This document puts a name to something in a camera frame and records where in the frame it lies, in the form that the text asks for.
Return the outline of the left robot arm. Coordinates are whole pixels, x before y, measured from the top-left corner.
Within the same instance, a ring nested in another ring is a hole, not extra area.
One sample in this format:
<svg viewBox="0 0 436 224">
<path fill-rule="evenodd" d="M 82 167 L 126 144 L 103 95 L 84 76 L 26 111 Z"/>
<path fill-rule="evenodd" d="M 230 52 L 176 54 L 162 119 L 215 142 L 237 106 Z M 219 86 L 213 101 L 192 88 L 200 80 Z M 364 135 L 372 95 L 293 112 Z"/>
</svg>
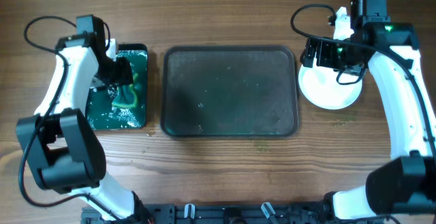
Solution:
<svg viewBox="0 0 436 224">
<path fill-rule="evenodd" d="M 34 48 L 56 56 L 47 93 L 33 116 L 21 118 L 16 136 L 22 147 L 18 188 L 23 199 L 51 208 L 80 198 L 111 223 L 153 223 L 153 215 L 134 191 L 123 188 L 106 169 L 102 145 L 86 116 L 89 91 L 134 83 L 128 60 L 116 55 L 116 42 L 106 22 L 92 14 L 73 22 L 76 34 L 54 48 L 31 41 Z"/>
</svg>

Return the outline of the dark green water tray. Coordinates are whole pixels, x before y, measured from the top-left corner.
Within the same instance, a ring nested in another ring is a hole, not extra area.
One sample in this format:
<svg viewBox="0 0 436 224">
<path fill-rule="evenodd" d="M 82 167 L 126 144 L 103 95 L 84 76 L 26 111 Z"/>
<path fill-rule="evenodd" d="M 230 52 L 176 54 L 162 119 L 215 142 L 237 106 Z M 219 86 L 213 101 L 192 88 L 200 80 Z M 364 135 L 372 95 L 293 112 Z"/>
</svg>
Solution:
<svg viewBox="0 0 436 224">
<path fill-rule="evenodd" d="M 86 118 L 96 131 L 141 129 L 146 125 L 148 50 L 144 44 L 120 44 L 116 56 L 125 57 L 130 62 L 132 75 L 138 74 L 134 86 L 138 95 L 138 106 L 131 109 L 112 106 L 118 87 L 90 90 Z"/>
</svg>

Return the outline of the white plate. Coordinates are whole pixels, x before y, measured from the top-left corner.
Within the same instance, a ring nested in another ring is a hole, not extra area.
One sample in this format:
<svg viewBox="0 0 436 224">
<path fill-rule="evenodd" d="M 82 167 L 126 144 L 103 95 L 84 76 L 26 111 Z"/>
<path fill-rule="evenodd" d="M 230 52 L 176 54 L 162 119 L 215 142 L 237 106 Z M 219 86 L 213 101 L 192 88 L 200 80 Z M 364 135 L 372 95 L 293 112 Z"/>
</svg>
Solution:
<svg viewBox="0 0 436 224">
<path fill-rule="evenodd" d="M 342 85 L 333 69 L 300 67 L 298 85 L 302 94 L 314 105 L 327 110 L 340 110 L 352 105 L 360 96 L 362 81 Z"/>
</svg>

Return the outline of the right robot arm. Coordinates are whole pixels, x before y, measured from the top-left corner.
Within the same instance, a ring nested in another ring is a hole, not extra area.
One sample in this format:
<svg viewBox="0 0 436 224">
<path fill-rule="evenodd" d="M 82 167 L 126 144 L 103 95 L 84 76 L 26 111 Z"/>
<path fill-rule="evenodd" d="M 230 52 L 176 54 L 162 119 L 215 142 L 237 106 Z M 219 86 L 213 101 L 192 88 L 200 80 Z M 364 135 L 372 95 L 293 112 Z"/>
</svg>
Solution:
<svg viewBox="0 0 436 224">
<path fill-rule="evenodd" d="M 298 85 L 312 104 L 340 110 L 357 100 L 370 73 L 388 122 L 390 160 L 362 186 L 327 193 L 318 203 L 294 204 L 292 212 L 315 223 L 435 214 L 435 115 L 414 27 L 391 21 L 387 0 L 351 0 L 331 12 L 329 23 L 332 37 L 307 36 Z"/>
</svg>

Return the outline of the green yellow sponge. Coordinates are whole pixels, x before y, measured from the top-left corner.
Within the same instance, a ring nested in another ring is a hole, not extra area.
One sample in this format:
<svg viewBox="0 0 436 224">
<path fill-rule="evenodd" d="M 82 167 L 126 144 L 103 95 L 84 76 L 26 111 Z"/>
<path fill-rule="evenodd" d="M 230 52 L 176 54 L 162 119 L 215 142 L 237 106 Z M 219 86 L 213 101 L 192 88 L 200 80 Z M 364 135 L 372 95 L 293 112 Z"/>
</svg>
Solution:
<svg viewBox="0 0 436 224">
<path fill-rule="evenodd" d="M 138 95 L 134 88 L 138 74 L 133 74 L 133 83 L 119 86 L 115 98 L 112 100 L 112 106 L 123 109 L 131 109 L 138 106 Z"/>
</svg>

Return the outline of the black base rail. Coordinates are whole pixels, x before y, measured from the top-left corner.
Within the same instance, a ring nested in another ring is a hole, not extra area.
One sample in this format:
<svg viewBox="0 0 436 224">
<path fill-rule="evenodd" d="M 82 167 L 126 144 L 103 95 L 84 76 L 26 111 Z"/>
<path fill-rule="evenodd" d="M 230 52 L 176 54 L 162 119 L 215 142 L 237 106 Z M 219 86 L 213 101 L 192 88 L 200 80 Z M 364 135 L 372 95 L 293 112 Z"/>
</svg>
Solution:
<svg viewBox="0 0 436 224">
<path fill-rule="evenodd" d="M 321 202 L 262 205 L 148 204 L 156 224 L 340 223 Z"/>
</svg>

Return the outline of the dark brown serving tray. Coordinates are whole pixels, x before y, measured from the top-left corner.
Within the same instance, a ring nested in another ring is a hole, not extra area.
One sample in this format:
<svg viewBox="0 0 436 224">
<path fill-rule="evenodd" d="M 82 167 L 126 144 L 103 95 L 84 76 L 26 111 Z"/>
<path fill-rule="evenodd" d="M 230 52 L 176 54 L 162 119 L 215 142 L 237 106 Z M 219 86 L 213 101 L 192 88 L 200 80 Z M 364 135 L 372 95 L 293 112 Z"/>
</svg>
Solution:
<svg viewBox="0 0 436 224">
<path fill-rule="evenodd" d="M 296 62 L 282 45 L 174 46 L 161 130 L 181 138 L 287 138 L 299 126 Z"/>
</svg>

